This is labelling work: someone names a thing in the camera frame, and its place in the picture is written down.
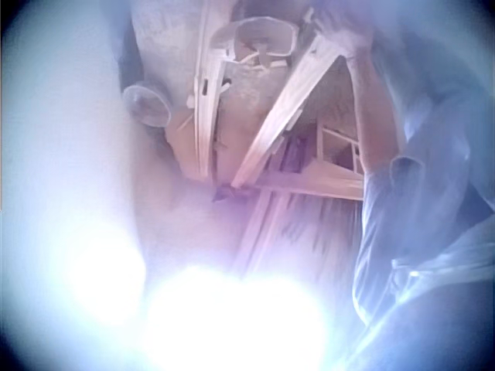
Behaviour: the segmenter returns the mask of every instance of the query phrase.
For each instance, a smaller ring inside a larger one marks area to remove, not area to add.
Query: person
[[[411,30],[397,47],[342,4],[321,18],[350,71],[365,173],[353,300],[367,331],[346,369],[493,369],[493,99]]]

